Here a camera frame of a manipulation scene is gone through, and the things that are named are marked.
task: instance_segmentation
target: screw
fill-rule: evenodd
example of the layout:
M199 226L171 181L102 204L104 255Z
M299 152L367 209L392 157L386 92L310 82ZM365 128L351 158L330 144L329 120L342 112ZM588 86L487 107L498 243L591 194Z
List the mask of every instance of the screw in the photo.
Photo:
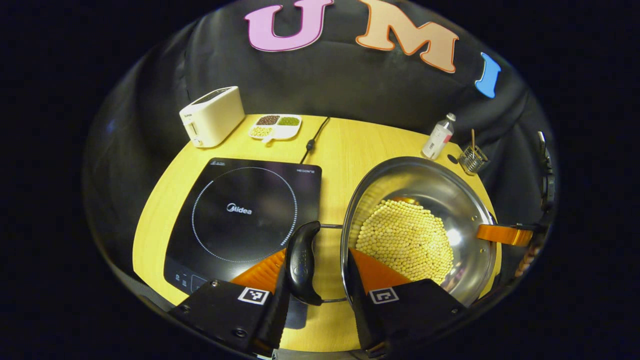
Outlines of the screw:
M246 331L238 328L236 330L234 330L234 335L237 336L238 338L243 338L246 336Z

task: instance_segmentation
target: white toaster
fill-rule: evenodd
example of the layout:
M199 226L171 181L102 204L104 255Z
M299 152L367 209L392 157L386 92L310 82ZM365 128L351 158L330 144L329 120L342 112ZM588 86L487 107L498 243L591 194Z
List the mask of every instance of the white toaster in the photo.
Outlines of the white toaster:
M217 146L244 119L240 89L213 90L180 110L180 118L194 146Z

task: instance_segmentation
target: plastic bottle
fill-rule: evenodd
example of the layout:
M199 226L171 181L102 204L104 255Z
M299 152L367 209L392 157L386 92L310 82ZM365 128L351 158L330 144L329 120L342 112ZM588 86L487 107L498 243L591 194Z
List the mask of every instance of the plastic bottle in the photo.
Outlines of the plastic bottle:
M453 123L455 121L456 116L452 113L448 113L446 119L438 121L431 132L431 136L429 136L429 140L422 148L423 155L431 160L438 158L438 155L440 155L440 152L453 135Z

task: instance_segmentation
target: dotted circle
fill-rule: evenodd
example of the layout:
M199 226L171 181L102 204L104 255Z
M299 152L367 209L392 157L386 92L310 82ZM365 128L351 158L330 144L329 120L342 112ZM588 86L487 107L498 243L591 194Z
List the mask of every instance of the dotted circle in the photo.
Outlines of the dotted circle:
M244 168L257 168L260 170L265 170L268 172L271 172L272 174L276 175L277 177L279 177L282 181L284 181L284 183L287 185L287 187L289 188L289 191L291 192L291 196L293 196L293 223L291 224L291 228L289 229L289 233L287 234L287 236L284 238L284 240L282 240L282 242L280 243L280 246L284 245L287 240L289 239L289 237L291 236L291 233L293 233L294 227L296 226L296 221L298 221L298 201L296 200L296 194L293 192L293 189L291 188L291 185L289 185L289 183L280 175L278 175L277 173L267 169L267 168L261 168L261 167L241 167L241 168L235 168L233 170L227 171L222 175L217 176L215 179L211 180L209 182L209 184L207 184L207 186L204 187L204 189L202 189L202 191L198 194L198 197L196 198L196 202L193 204L193 210L191 211L191 228L193 229L193 234L196 236L196 240L198 240L198 243L200 244L200 246L205 249L208 253L210 253L211 255L215 256L218 259L222 259L225 261L229 261L231 263L251 263L252 261L257 261L257 260L262 260L264 258L266 258L267 256L271 255L271 254L266 254L265 256L262 256L261 258L257 258L257 259L253 259L253 260L246 260L246 261L236 261L236 260L229 260L229 259L225 259L222 258L216 254L214 254L213 252L211 252L209 249L207 249L206 246L204 246L204 244L202 243L202 241L200 241L200 237L198 236L198 233L196 232L196 225L195 222L193 220L194 216L195 216L195 212L196 212L196 206L198 205L198 201L200 200L200 197L202 196L202 194L204 193L204 191L209 187L209 185L213 184L213 182L215 182L215 180L217 180L218 178L220 178L221 176L227 175L230 172L234 172L237 170L242 170Z

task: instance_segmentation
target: induction cooktop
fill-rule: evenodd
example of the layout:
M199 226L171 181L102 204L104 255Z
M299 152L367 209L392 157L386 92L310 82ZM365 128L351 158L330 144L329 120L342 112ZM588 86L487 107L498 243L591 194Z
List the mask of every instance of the induction cooktop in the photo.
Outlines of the induction cooktop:
M176 219L164 278L190 295L284 249L295 228L318 219L321 176L315 165L211 159Z

